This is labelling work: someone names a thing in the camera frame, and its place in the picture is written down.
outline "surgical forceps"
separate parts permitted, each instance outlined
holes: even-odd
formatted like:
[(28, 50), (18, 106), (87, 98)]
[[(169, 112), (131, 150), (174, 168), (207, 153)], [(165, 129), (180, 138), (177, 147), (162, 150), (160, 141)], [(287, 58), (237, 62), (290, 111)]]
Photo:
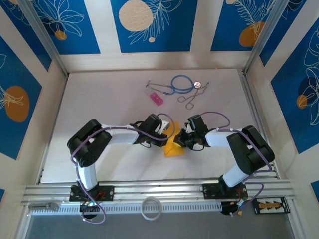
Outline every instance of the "surgical forceps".
[(185, 108), (188, 110), (191, 110), (194, 107), (194, 104), (192, 103), (192, 101), (195, 99), (196, 96), (204, 94), (207, 86), (208, 86), (209, 82), (207, 82), (207, 84), (201, 88), (196, 89), (196, 92), (194, 95), (190, 96), (190, 97), (185, 97), (185, 96), (180, 96), (177, 98), (178, 102), (183, 103), (187, 100), (190, 99), (190, 101), (185, 105)]

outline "orange circle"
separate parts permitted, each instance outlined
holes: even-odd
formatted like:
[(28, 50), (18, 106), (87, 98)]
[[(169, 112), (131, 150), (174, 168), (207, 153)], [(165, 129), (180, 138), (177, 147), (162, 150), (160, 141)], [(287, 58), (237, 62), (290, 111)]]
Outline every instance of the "orange circle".
[(67, 38), (65, 32), (64, 31), (60, 31), (60, 30), (56, 31), (54, 35), (55, 35), (56, 38), (58, 38), (61, 41), (64, 41)]
[(307, 97), (304, 95), (300, 95), (297, 98), (297, 106), (300, 109), (304, 109), (307, 106)]
[(6, 93), (9, 94), (9, 96), (5, 95), (4, 97), (5, 100), (8, 100), (4, 107), (8, 117), (15, 122), (25, 121), (30, 109), (30, 100), (27, 92), (20, 86), (11, 86), (7, 89)]
[(256, 40), (263, 29), (265, 23), (263, 21), (259, 21), (254, 25), (246, 27), (240, 34), (239, 43), (244, 47), (254, 46)]

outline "metal bracket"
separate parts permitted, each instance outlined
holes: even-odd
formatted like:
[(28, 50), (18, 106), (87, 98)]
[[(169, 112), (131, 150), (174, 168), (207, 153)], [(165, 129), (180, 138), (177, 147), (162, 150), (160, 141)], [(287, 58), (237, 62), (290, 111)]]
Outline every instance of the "metal bracket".
[[(114, 197), (114, 186), (96, 186), (90, 190), (90, 195), (97, 201), (112, 202)], [(71, 186), (70, 202), (86, 202), (90, 200), (88, 196), (77, 185)]]
[(204, 199), (229, 199), (229, 201), (237, 201), (239, 198), (248, 197), (246, 186), (242, 183), (228, 190), (222, 189), (219, 183), (204, 183), (203, 195)]
[(57, 203), (31, 203), (28, 207), (30, 210), (47, 209), (55, 212), (59, 210), (59, 205)]

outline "beige circle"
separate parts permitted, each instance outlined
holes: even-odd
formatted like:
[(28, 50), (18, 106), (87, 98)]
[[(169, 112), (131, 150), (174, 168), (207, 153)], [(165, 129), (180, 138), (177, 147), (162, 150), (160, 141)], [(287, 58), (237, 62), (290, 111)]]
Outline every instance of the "beige circle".
[(120, 9), (120, 22), (128, 31), (143, 31), (153, 22), (149, 6), (141, 0), (129, 0)]
[(150, 37), (150, 38), (149, 38), (149, 42), (150, 42), (150, 43), (155, 42), (155, 38), (154, 38), (154, 37)]
[(8, 0), (10, 3), (13, 3), (13, 4), (15, 4), (15, 5), (17, 5), (18, 4), (18, 2), (17, 2), (17, 0)]
[(226, 0), (226, 3), (229, 5), (234, 4), (235, 2), (237, 2), (237, 0)]

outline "small clear vial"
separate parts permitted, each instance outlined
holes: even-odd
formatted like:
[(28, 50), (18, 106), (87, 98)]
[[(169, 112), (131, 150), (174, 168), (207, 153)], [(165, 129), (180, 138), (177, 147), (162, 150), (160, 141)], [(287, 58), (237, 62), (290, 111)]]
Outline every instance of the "small clear vial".
[(164, 103), (163, 99), (150, 86), (145, 87), (145, 92), (158, 106)]

